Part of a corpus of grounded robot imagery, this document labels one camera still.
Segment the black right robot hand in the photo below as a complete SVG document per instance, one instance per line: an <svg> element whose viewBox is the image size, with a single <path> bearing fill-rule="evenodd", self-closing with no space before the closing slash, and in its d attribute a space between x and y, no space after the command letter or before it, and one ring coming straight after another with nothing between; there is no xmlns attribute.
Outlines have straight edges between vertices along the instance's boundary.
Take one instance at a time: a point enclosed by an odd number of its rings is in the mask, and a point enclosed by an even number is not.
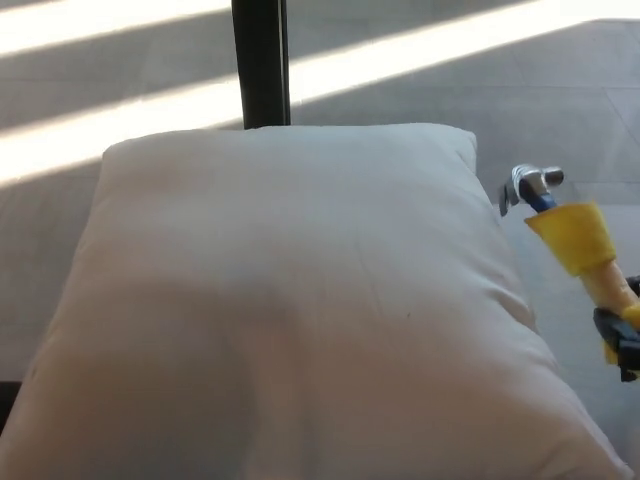
<svg viewBox="0 0 640 480"><path fill-rule="evenodd" d="M595 308L593 320L605 350L605 359L616 365L622 382L639 379L639 304L626 307L622 315Z"/></svg>

